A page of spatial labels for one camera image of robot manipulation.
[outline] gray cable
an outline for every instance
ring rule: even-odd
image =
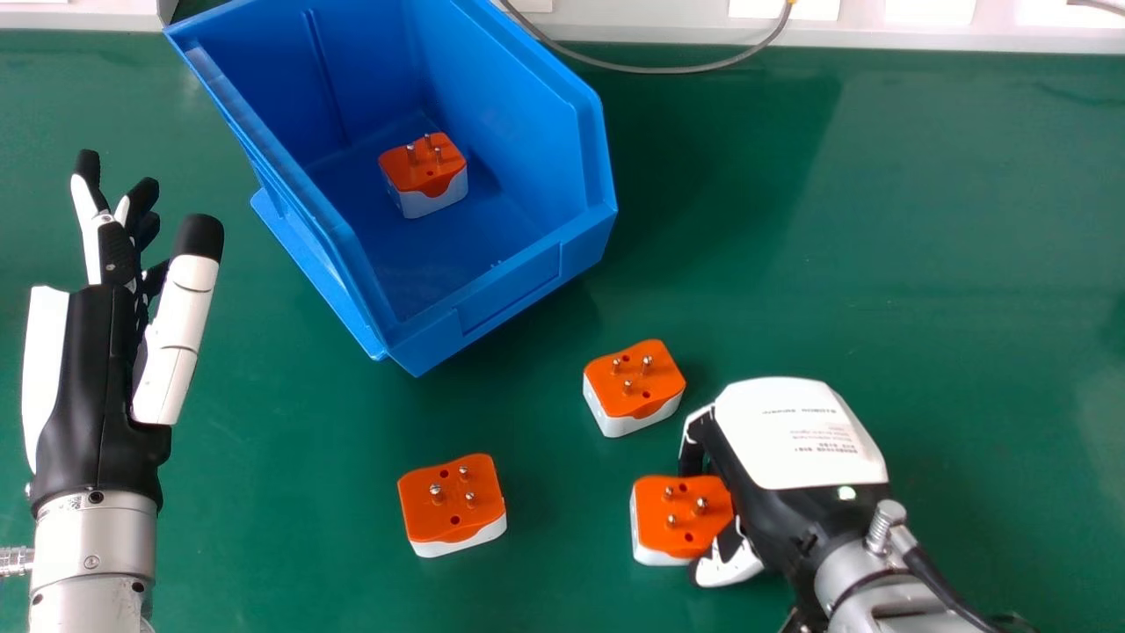
[[[531,20],[529,20],[526,16],[518,11],[515,7],[512,6],[511,0],[498,0],[498,1],[501,4],[504,6],[505,9],[507,9],[507,12],[511,13],[513,18],[515,18],[515,21],[520,22],[520,25],[522,25],[523,28],[528,29],[529,33],[538,37],[539,42],[541,42],[544,46],[547,46],[551,51],[555,51],[560,55],[566,55],[567,57],[570,57],[573,60],[578,60],[579,62],[587,63],[592,66],[613,70],[618,72],[628,72],[632,74],[693,74],[696,72],[709,72],[712,70],[719,70],[727,66],[732,66],[738,62],[741,62],[742,60],[757,54],[763,48],[768,46],[774,39],[777,39],[777,36],[781,35],[781,31],[784,30],[785,25],[789,22],[789,13],[793,10],[793,2],[791,0],[785,0],[785,6],[781,10],[781,17],[777,19],[777,26],[775,26],[774,29],[770,31],[770,35],[767,35],[765,39],[763,39],[762,42],[758,42],[754,46],[750,46],[749,48],[742,51],[741,53],[732,57],[727,57],[724,60],[719,60],[717,62],[698,64],[692,66],[631,66],[628,64],[615,64],[613,62],[603,62],[602,60],[597,60],[588,55],[583,55],[577,51],[572,51],[570,48],[562,46],[558,42],[555,42],[539,27],[531,24]],[[1092,2],[1095,0],[1083,0],[1083,1]]]
[[[1114,4],[1113,2],[1107,2],[1106,0],[1066,0],[1066,3],[1076,7],[1101,9],[1102,11],[1109,11],[1110,13],[1117,13],[1118,16],[1125,17],[1125,6]]]

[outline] screw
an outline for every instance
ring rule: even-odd
[[[898,501],[883,499],[875,506],[875,516],[871,519],[867,540],[864,543],[872,554],[886,554],[886,540],[891,528],[907,523],[907,509]]]

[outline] blue plastic bin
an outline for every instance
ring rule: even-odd
[[[166,34],[250,157],[251,206],[372,359],[421,376],[601,259],[601,101],[487,0],[236,0]],[[378,155],[439,129],[469,196],[405,219]]]

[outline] robotic hand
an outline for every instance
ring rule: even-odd
[[[26,550],[0,551],[0,569],[4,554],[8,573],[30,569],[33,633],[152,631],[156,469],[171,452],[223,252],[223,225],[191,215],[171,259],[142,269],[160,229],[159,186],[145,178],[110,212],[100,172],[98,154],[83,150],[70,181],[89,284],[32,289],[22,421],[34,563]]]
[[[684,425],[680,476],[704,471],[726,482],[735,519],[688,567],[691,580],[782,572],[796,594],[782,633],[1002,633],[918,545],[879,447],[825,383],[728,386]]]

